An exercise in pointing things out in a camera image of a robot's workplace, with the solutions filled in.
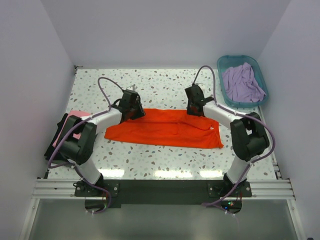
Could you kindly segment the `orange t shirt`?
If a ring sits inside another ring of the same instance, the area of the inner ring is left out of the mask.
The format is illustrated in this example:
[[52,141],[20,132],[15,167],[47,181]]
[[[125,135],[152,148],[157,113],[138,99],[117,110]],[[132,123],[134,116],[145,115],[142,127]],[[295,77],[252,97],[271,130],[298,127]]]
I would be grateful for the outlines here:
[[182,109],[147,108],[144,117],[108,127],[104,138],[112,141],[168,147],[223,148],[219,123],[188,115]]

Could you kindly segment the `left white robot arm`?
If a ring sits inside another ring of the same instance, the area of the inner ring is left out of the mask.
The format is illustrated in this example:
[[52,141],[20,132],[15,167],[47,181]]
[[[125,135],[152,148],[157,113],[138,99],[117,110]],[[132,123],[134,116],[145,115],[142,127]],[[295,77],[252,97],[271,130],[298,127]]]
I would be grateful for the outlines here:
[[145,115],[140,95],[126,89],[109,110],[84,117],[70,115],[66,119],[55,150],[74,165],[79,176],[87,182],[85,189],[92,196],[99,196],[104,190],[103,175],[92,160],[96,136],[109,127]]

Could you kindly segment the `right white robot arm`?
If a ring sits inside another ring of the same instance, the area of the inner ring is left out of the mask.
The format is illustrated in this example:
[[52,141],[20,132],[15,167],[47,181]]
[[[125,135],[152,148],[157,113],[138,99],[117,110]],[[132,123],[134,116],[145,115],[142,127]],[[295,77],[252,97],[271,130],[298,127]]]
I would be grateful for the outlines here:
[[246,180],[250,163],[270,145],[265,126],[258,113],[237,112],[221,105],[213,97],[205,97],[197,84],[186,88],[185,93],[188,115],[212,119],[230,130],[235,156],[224,174],[222,189],[233,197],[241,190],[240,183]]

